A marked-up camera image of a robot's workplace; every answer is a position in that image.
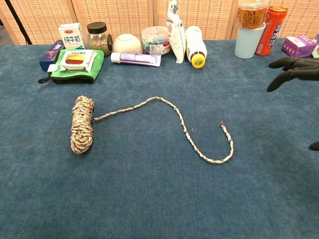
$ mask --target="blue box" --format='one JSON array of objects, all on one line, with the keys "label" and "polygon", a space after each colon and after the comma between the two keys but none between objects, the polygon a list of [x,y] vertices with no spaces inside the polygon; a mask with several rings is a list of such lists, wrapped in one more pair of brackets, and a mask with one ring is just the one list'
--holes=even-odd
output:
[{"label": "blue box", "polygon": [[60,50],[64,49],[64,44],[62,40],[57,40],[51,48],[41,57],[40,66],[43,71],[47,71],[49,65],[54,64],[56,55]]}]

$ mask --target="glass jar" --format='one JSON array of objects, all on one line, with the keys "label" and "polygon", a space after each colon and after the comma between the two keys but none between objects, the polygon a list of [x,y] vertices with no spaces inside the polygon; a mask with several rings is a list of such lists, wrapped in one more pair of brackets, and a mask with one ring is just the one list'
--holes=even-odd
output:
[{"label": "glass jar", "polygon": [[112,52],[113,40],[108,32],[106,24],[101,21],[93,22],[87,25],[88,37],[87,44],[92,50],[102,50],[104,56]]}]

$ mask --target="coiled rope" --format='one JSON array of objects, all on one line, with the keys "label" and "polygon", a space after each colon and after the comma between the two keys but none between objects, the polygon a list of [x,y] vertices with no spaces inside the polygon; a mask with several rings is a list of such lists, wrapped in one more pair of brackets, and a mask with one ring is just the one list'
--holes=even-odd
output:
[{"label": "coiled rope", "polygon": [[222,160],[213,160],[211,158],[207,158],[202,152],[199,151],[199,149],[196,147],[195,143],[191,139],[191,137],[187,131],[187,128],[185,126],[184,119],[183,119],[181,113],[179,112],[179,109],[171,102],[165,100],[162,97],[157,97],[157,96],[151,97],[151,98],[147,99],[146,101],[140,103],[139,105],[135,105],[133,107],[129,107],[129,108],[114,111],[114,112],[110,112],[110,113],[107,113],[103,116],[100,116],[100,117],[97,117],[94,119],[92,119],[94,102],[90,98],[87,98],[85,96],[79,96],[76,99],[75,106],[72,109],[72,115],[73,115],[72,127],[71,127],[71,132],[72,132],[72,134],[71,134],[71,149],[72,149],[72,151],[76,154],[81,154],[90,148],[90,146],[93,142],[93,129],[91,127],[91,122],[102,120],[104,118],[107,118],[109,116],[114,116],[114,115],[117,115],[119,113],[133,111],[139,107],[142,107],[143,105],[147,104],[148,102],[150,102],[152,100],[162,101],[165,104],[171,106],[176,111],[176,113],[178,114],[179,119],[181,121],[181,125],[183,127],[183,131],[186,135],[186,138],[188,139],[190,144],[193,146],[196,153],[198,153],[198,155],[202,159],[204,159],[205,161],[207,161],[209,163],[222,164],[222,163],[228,161],[233,156],[234,142],[231,139],[231,136],[230,136],[229,132],[227,131],[227,128],[223,122],[221,122],[219,124],[219,126],[224,131],[224,133],[227,137],[227,140],[229,142],[229,147],[230,147],[229,155]]}]

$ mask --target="clear plastic jar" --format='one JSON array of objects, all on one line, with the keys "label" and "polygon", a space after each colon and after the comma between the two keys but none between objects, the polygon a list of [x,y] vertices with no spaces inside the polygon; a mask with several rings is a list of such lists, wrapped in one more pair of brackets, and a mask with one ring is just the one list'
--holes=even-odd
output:
[{"label": "clear plastic jar", "polygon": [[269,0],[238,0],[237,26],[256,29],[263,25]]},{"label": "clear plastic jar", "polygon": [[106,24],[98,21],[87,25],[88,37],[87,44],[92,50],[102,50],[104,56],[112,52],[113,40],[111,34],[108,32]]},{"label": "clear plastic jar", "polygon": [[151,26],[142,31],[145,54],[164,55],[169,53],[170,44],[166,26]]}]

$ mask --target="jar lid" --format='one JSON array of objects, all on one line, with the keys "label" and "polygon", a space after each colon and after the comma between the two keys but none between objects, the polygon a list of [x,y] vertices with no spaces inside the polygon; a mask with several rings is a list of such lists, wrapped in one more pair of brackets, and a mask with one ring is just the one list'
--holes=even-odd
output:
[{"label": "jar lid", "polygon": [[267,8],[269,0],[238,0],[238,7],[246,10],[260,10]]},{"label": "jar lid", "polygon": [[107,30],[105,22],[102,22],[102,21],[96,21],[96,22],[90,23],[86,27],[88,28],[88,32],[90,34],[99,34]]},{"label": "jar lid", "polygon": [[168,29],[166,26],[151,26],[142,31],[142,38],[148,42],[168,40]]}]

